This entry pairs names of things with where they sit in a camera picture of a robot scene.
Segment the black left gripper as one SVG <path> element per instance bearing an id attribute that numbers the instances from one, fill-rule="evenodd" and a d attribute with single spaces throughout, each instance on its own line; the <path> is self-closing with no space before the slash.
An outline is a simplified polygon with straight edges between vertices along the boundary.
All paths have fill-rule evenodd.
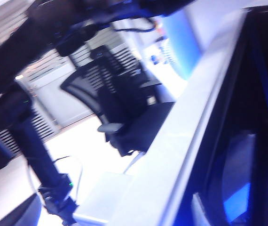
<path id="1" fill-rule="evenodd" d="M 76 223 L 73 213 L 78 206 L 70 197 L 72 188 L 73 186 L 70 183 L 63 183 L 55 187 L 46 187 L 43 185 L 39 187 L 39 193 L 42 195 L 46 210 L 49 214 L 59 216 L 63 221 L 63 225 Z"/>

